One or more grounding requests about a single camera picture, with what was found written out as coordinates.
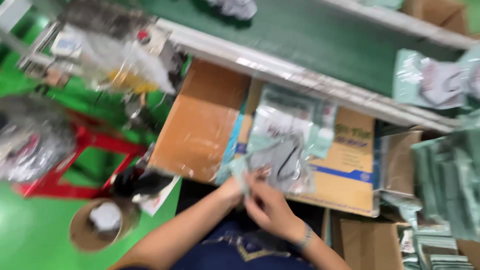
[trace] bracelet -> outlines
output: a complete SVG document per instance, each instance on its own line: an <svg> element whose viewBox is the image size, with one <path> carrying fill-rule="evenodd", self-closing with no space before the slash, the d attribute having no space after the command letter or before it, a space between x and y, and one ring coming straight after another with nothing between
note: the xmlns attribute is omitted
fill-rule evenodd
<svg viewBox="0 0 480 270"><path fill-rule="evenodd" d="M303 237L303 240L300 243L295 244L295 248L299 251L302 251L304 248L308 246L308 244L310 243L310 239L312 238L312 235L313 235L313 230L307 223L305 223L305 228L306 228L306 232L305 232L305 236Z"/></svg>

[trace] hand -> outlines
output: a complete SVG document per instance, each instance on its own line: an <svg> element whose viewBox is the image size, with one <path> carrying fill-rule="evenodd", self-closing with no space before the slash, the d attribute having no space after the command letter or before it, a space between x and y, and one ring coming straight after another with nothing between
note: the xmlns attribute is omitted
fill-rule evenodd
<svg viewBox="0 0 480 270"><path fill-rule="evenodd" d="M229 177L218 189L217 193L222 199L230 204L233 208L240 204L243 199L243 192L240 185L233 179L233 176Z"/></svg>
<svg viewBox="0 0 480 270"><path fill-rule="evenodd" d="M282 192L260 180L256 174L244 174L251 189L245 198L245 208L250 218L265 231L291 243L303 241L305 223L293 214Z"/></svg>

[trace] round container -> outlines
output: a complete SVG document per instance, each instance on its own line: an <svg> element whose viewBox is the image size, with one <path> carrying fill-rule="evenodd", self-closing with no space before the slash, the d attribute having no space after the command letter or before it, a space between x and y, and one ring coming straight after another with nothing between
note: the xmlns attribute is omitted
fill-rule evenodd
<svg viewBox="0 0 480 270"><path fill-rule="evenodd" d="M120 229L113 233L99 233L89 219L93 209L106 202L116 204L121 212ZM134 230L140 220L140 211L136 204L121 198L99 198L81 207L70 222L69 235L73 245L83 252L100 251Z"/></svg>

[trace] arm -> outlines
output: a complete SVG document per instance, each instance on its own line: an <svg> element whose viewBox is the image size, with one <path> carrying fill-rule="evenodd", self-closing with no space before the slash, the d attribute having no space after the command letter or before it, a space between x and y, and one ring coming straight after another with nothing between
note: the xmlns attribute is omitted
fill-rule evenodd
<svg viewBox="0 0 480 270"><path fill-rule="evenodd" d="M126 266L170 269L240 201L240 188L233 179L228 179L198 203L147 234L109 269Z"/></svg>
<svg viewBox="0 0 480 270"><path fill-rule="evenodd" d="M295 216L283 194L252 176L245 176L252 196L245 199L248 215L262 229L298 244L305 240L307 227ZM347 263L314 232L302 250L303 256L319 270L351 270Z"/></svg>

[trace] red stool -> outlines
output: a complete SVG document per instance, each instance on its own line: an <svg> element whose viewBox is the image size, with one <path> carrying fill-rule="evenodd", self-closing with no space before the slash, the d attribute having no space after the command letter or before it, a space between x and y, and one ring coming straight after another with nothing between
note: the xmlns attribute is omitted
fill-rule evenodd
<svg viewBox="0 0 480 270"><path fill-rule="evenodd" d="M79 114L77 112L70 111L69 113L71 116L73 115L76 120L81 119L81 122L87 123L87 126L90 127L101 123L94 118ZM135 157L141 157L147 151L147 148L144 146L112 137L103 132L93 131L84 125L78 125L74 123L73 129L76 132L77 140L77 144L73 153L62 162L58 163L45 176L39 178L35 182L30 184L13 184L12 187L15 191L25 197L48 196L71 199L89 199L108 196L108 191L112 186L112 178L119 172L125 170ZM110 152L126 154L127 156L100 189L77 187L70 184L59 183L62 175L87 147L96 147L108 150Z"/></svg>

